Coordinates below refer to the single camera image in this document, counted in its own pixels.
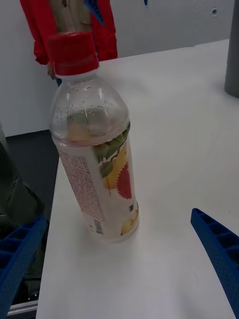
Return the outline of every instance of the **white table surface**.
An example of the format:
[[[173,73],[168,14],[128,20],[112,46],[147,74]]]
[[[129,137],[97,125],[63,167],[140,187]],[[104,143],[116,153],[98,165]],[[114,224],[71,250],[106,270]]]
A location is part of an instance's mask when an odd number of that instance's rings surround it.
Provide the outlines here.
[[[223,90],[227,47],[103,63],[130,110],[140,224],[127,241],[95,243],[59,162],[37,319],[235,318],[190,224],[197,207],[239,235],[239,101]]]

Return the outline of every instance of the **plastic bottle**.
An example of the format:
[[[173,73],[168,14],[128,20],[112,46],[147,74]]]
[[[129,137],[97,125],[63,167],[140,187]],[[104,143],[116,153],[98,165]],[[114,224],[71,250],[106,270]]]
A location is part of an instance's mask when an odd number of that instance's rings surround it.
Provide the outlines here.
[[[53,141],[90,232],[121,240],[138,225],[128,109],[97,75],[90,32],[56,34],[48,45],[62,79],[51,108]]]

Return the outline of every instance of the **person's hand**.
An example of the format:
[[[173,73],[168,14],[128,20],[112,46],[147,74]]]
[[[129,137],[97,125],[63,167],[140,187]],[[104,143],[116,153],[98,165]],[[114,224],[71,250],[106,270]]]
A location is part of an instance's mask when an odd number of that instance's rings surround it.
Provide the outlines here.
[[[50,75],[52,80],[54,80],[56,78],[54,68],[50,62],[47,63],[47,74]]]

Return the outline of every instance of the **gray cylinder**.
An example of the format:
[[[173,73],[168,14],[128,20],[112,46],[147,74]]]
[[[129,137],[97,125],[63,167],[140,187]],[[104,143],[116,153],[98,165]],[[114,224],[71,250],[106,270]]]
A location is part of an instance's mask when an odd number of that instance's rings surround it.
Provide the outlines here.
[[[239,0],[235,0],[234,4],[225,91],[239,98]]]

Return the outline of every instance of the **blue object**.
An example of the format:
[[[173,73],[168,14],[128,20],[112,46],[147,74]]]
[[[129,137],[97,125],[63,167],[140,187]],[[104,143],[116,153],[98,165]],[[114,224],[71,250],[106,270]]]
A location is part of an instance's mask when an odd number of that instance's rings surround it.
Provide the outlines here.
[[[90,12],[96,17],[96,19],[104,24],[103,17],[97,4],[97,0],[84,0],[84,4],[90,10]]]
[[[239,319],[239,237],[197,208],[192,211],[191,224]]]
[[[46,227],[45,217],[38,217],[0,241],[0,319],[6,318]]]

